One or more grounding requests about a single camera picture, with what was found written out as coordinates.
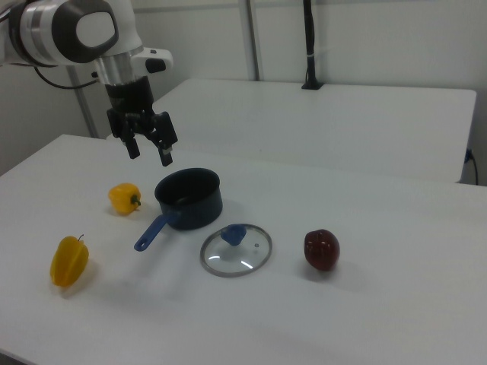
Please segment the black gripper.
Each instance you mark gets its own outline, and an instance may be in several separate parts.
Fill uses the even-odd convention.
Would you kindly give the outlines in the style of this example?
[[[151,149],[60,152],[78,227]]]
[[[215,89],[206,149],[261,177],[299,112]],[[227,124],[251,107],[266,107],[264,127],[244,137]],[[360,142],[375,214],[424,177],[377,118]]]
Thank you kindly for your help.
[[[137,132],[147,132],[146,138],[157,148],[163,167],[173,163],[172,147],[178,142],[168,112],[154,114],[154,97],[149,78],[143,76],[127,84],[106,85],[111,108],[107,110],[112,136],[125,146],[131,159],[140,156],[135,133],[129,122],[130,116],[138,116],[142,125],[135,127]]]

